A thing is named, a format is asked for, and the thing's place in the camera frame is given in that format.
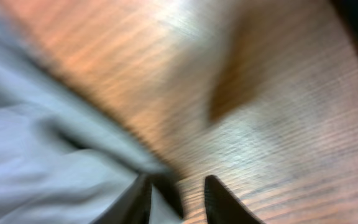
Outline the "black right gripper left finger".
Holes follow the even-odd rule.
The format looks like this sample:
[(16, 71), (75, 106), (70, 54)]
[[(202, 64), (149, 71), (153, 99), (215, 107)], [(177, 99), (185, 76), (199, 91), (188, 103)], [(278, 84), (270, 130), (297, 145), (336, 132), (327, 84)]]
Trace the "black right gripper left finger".
[(142, 174), (97, 218), (94, 224), (148, 224), (151, 211), (152, 184)]

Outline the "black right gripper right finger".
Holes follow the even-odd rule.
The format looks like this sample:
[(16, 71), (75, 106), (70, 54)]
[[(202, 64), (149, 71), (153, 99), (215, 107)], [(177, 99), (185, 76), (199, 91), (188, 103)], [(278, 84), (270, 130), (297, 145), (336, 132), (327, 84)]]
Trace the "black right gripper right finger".
[(208, 224), (263, 224), (215, 175), (204, 180)]

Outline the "grey cotton shorts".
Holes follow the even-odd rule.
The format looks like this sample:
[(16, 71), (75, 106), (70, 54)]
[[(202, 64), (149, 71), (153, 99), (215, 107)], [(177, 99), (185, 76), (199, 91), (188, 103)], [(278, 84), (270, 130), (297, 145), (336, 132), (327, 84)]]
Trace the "grey cotton shorts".
[(54, 80), (0, 16), (0, 223), (93, 223), (142, 174), (149, 223), (181, 223), (171, 168)]

